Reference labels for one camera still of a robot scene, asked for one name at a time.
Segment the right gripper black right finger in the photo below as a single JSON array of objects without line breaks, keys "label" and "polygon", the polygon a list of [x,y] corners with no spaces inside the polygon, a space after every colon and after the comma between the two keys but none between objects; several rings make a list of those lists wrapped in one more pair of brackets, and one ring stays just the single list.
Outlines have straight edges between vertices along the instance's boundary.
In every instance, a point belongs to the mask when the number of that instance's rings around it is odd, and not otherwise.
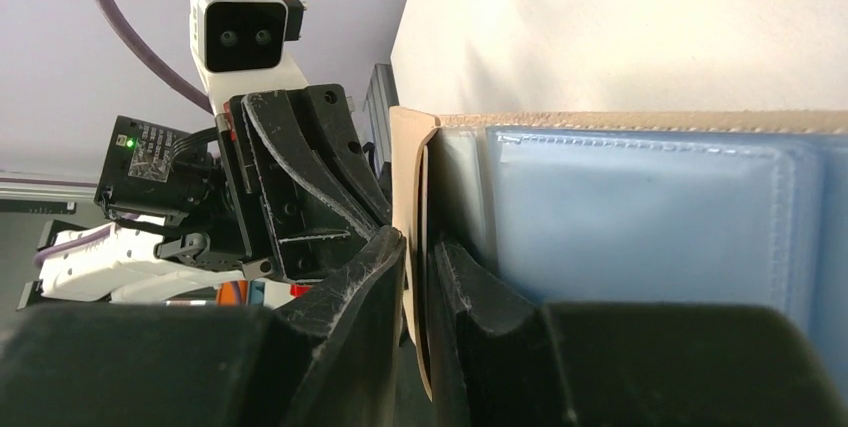
[{"label": "right gripper black right finger", "polygon": [[441,426],[843,426],[847,408],[778,312],[691,303],[534,305],[457,242],[427,267]]}]

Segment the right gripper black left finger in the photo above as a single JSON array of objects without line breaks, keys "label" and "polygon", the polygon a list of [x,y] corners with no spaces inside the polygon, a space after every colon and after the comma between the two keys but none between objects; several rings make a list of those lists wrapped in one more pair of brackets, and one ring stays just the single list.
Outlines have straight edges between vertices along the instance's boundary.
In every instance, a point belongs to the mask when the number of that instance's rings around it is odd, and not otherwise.
[{"label": "right gripper black left finger", "polygon": [[277,309],[57,303],[1,338],[5,426],[389,426],[406,242]]}]

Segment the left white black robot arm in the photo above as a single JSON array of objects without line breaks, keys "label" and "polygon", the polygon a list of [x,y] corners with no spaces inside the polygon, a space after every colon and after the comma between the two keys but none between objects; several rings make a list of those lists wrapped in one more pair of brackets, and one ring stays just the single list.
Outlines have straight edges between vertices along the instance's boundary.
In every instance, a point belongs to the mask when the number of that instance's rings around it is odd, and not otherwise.
[{"label": "left white black robot arm", "polygon": [[320,282],[390,220],[337,84],[236,96],[194,133],[120,116],[94,201],[102,226],[47,224],[23,306],[244,304],[256,279]]}]

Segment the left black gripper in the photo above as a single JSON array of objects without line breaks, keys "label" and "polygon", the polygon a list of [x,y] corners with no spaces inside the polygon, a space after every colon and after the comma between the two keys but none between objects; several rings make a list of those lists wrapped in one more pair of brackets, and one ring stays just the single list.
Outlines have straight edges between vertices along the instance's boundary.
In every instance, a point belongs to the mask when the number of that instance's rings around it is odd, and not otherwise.
[{"label": "left black gripper", "polygon": [[276,281],[324,279],[391,223],[339,84],[233,97],[194,133],[120,116],[94,200],[159,259]]}]

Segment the beige card holder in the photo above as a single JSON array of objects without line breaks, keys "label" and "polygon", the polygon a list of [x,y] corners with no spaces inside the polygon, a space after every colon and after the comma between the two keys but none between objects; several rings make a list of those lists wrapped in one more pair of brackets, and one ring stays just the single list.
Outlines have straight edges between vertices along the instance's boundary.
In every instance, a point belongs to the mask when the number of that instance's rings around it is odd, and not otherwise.
[{"label": "beige card holder", "polygon": [[389,111],[419,364],[439,232],[529,300],[772,307],[847,390],[843,110]]}]

